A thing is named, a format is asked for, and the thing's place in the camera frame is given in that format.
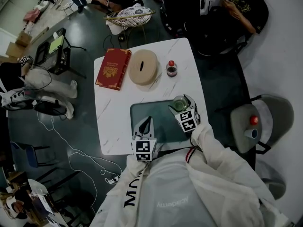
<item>glass cup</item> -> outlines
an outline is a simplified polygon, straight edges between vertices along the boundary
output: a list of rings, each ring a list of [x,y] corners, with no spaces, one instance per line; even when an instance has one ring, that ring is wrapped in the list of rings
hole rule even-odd
[[[182,112],[183,110],[187,109],[188,102],[184,96],[177,96],[173,100],[173,108],[177,112]]]

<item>small bottle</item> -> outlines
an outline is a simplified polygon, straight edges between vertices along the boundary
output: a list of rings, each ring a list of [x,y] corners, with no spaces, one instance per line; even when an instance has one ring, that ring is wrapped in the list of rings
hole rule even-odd
[[[171,78],[174,77],[177,74],[177,65],[174,61],[169,61],[166,65],[166,73]]]

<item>wooden table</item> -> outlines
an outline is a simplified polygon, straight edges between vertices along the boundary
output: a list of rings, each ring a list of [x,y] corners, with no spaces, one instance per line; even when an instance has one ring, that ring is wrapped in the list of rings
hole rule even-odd
[[[195,100],[201,121],[208,122],[200,77],[188,40],[180,38],[130,48],[132,53],[141,49],[153,51],[159,62],[156,80],[147,86],[134,84],[126,71],[120,91],[99,87],[95,82],[104,57],[94,62],[94,81],[91,83],[94,83],[95,87],[96,117],[104,155],[132,154],[130,118],[132,104],[169,100],[187,94]],[[165,67],[170,60],[178,66],[178,74],[173,78],[166,74]],[[189,146],[189,140],[166,143],[162,150]]]

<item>cardboard box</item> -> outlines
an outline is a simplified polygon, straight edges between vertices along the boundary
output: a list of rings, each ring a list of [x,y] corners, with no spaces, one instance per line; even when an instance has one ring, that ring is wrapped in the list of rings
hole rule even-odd
[[[28,35],[24,31],[21,31],[15,43],[23,47],[27,47],[31,40],[32,40],[32,36]]]
[[[8,49],[6,50],[6,55],[10,55],[17,58],[22,58],[24,54],[25,47],[12,43],[9,43]]]
[[[4,62],[17,63],[18,59],[16,57],[5,57],[0,55],[0,64]]]

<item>red cap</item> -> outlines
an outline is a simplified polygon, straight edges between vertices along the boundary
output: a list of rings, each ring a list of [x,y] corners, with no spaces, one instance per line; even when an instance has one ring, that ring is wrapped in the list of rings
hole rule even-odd
[[[257,116],[251,116],[250,117],[250,124],[251,125],[256,125],[256,124],[258,124],[258,122],[259,122],[259,119],[258,119],[258,117]]]
[[[169,66],[174,66],[175,62],[174,61],[169,61]]]

